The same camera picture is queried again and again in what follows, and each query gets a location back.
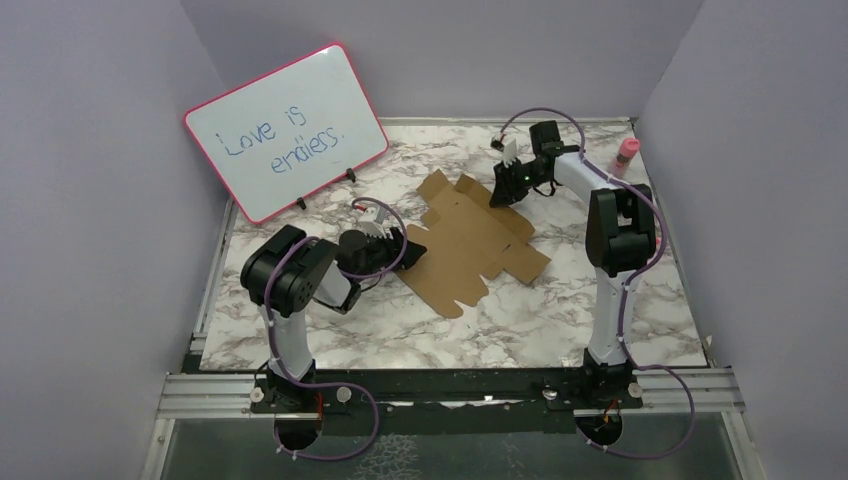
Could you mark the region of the brown cardboard box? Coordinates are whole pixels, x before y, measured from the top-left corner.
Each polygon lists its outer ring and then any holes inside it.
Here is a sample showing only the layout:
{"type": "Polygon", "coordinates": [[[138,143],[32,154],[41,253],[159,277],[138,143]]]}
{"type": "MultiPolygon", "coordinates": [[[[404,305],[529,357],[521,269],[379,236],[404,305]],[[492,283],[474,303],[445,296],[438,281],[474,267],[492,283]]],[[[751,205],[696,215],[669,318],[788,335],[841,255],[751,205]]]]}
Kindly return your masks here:
{"type": "Polygon", "coordinates": [[[492,193],[476,179],[462,174],[451,182],[436,170],[417,193],[428,209],[407,227],[407,238],[426,252],[398,276],[441,317],[477,306],[489,294],[486,279],[505,272],[529,285],[550,263],[530,244],[533,225],[510,207],[490,207],[492,193]]]}

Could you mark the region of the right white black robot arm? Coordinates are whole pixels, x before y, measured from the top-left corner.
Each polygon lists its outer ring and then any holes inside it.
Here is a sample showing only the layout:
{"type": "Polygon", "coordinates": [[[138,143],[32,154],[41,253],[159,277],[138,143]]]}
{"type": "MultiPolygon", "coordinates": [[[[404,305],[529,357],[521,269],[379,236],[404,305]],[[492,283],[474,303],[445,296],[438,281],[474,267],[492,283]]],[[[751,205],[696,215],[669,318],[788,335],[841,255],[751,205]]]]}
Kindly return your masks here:
{"type": "Polygon", "coordinates": [[[521,162],[504,132],[490,145],[502,159],[494,168],[492,208],[511,206],[548,184],[565,187],[588,206],[585,250],[597,276],[596,312],[577,380],[579,398],[600,407],[627,388],[634,369],[627,349],[633,292],[656,254],[651,189],[603,172],[585,155],[584,144],[567,145],[554,120],[529,129],[534,158],[521,162]]]}

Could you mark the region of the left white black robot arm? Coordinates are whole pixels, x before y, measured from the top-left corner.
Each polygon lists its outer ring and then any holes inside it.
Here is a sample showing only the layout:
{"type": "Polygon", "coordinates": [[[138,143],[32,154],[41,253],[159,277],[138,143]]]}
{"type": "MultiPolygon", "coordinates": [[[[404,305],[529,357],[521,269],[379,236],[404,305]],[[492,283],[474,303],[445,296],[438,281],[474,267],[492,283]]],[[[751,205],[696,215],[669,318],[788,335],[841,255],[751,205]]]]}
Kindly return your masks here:
{"type": "Polygon", "coordinates": [[[314,356],[306,332],[306,307],[319,303],[346,314],[366,288],[362,281],[412,268],[427,247],[399,227],[386,235],[344,231],[336,243],[284,226],[245,262],[240,283],[265,321],[271,357],[266,386],[285,407],[298,411],[313,401],[314,356]]]}

